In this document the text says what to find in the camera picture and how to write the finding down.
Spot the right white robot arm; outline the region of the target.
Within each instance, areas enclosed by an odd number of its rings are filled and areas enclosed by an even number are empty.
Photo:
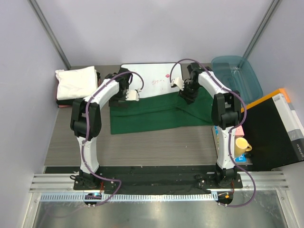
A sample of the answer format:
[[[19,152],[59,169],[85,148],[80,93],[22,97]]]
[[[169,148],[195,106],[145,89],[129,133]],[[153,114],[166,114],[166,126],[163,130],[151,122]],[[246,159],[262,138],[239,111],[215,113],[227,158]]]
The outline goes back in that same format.
[[[215,166],[214,181],[220,188],[229,188],[237,178],[234,164],[234,127],[241,122],[240,93],[223,85],[213,73],[201,68],[198,63],[187,66],[189,80],[183,83],[179,96],[187,104],[194,103],[199,88],[203,87],[213,97],[211,119],[218,130],[218,158]]]

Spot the green polo t shirt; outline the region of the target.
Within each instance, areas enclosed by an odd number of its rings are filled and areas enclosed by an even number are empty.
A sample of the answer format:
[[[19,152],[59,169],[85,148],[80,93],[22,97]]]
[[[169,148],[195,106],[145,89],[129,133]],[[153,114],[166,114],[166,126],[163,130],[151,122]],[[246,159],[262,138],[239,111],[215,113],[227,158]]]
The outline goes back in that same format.
[[[213,98],[201,87],[194,103],[188,104],[177,92],[125,101],[110,107],[111,134],[140,133],[184,126],[213,125]]]

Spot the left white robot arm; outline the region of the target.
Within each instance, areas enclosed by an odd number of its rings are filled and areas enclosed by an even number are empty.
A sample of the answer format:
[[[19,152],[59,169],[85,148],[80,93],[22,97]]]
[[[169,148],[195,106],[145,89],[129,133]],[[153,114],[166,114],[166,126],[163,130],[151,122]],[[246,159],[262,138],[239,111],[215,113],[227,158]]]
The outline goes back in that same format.
[[[97,137],[102,128],[101,109],[112,98],[124,100],[133,74],[127,68],[108,74],[101,85],[85,98],[73,101],[70,128],[80,148],[81,165],[78,174],[70,176],[75,190],[95,190],[103,181],[99,176]]]

